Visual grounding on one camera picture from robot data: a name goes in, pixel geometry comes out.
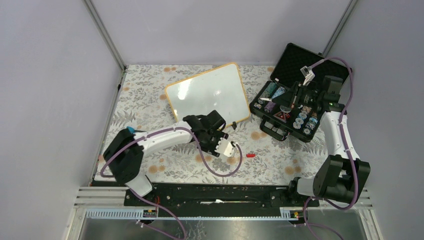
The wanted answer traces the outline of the yellow framed whiteboard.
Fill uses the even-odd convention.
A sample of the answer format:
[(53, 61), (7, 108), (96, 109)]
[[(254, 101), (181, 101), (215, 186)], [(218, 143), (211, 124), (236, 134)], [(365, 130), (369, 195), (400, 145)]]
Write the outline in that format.
[(169, 84), (165, 95), (177, 122), (188, 115), (207, 115), (216, 110), (230, 126), (251, 115), (241, 72), (235, 62)]

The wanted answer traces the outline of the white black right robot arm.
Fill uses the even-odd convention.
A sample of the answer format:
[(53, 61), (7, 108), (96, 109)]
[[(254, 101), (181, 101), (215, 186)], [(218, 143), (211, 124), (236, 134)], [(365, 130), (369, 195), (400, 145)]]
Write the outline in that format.
[(296, 177), (289, 185), (287, 201), (301, 205), (307, 197), (330, 203), (346, 203), (350, 208), (358, 200), (371, 171), (370, 164), (362, 161), (353, 148), (347, 126), (347, 107), (339, 103), (343, 80), (324, 76), (317, 90), (307, 83), (295, 82), (293, 86), (271, 101), (282, 112), (293, 113), (291, 132), (301, 132), (310, 137), (318, 127), (324, 132), (327, 158), (311, 178)]

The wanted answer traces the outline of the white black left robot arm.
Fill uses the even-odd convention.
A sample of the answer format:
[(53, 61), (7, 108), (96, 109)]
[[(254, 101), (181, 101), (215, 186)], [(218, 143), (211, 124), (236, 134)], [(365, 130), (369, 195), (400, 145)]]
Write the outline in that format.
[(213, 110), (207, 115), (187, 115), (181, 121), (156, 131), (139, 131), (130, 128), (118, 132), (103, 153), (105, 169), (111, 171), (110, 177), (120, 185), (125, 185), (136, 193), (136, 199), (144, 206), (155, 200), (153, 185), (142, 172), (144, 157), (163, 149), (194, 142), (201, 152), (219, 157), (233, 157), (236, 147), (225, 133), (225, 120)]

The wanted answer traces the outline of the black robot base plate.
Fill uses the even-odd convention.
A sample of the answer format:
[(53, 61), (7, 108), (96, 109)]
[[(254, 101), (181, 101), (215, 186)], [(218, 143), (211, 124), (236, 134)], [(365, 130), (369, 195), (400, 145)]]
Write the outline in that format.
[(129, 189), (123, 192), (123, 206), (163, 210), (171, 216), (175, 216), (172, 209), (181, 208), (282, 208), (301, 212), (306, 200), (293, 185), (155, 183), (144, 200)]

